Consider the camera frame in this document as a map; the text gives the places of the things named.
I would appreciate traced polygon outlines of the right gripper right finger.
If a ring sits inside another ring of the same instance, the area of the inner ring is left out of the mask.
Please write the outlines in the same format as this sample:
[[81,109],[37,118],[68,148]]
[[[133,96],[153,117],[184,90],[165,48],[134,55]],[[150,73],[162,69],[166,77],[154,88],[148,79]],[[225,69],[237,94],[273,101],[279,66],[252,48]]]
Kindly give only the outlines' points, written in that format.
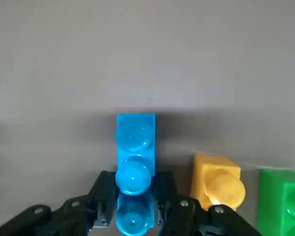
[[260,233],[226,205],[202,209],[194,198],[177,193],[173,173],[153,179],[156,224],[161,236],[259,236]]

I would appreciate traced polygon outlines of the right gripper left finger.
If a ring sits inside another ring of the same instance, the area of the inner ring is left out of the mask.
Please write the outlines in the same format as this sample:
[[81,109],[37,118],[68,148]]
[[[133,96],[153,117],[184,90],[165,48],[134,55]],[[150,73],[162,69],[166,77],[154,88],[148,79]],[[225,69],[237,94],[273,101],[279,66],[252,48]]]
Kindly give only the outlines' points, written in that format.
[[51,210],[33,205],[0,226],[0,236],[86,236],[109,226],[116,207],[115,172],[102,171],[91,190]]

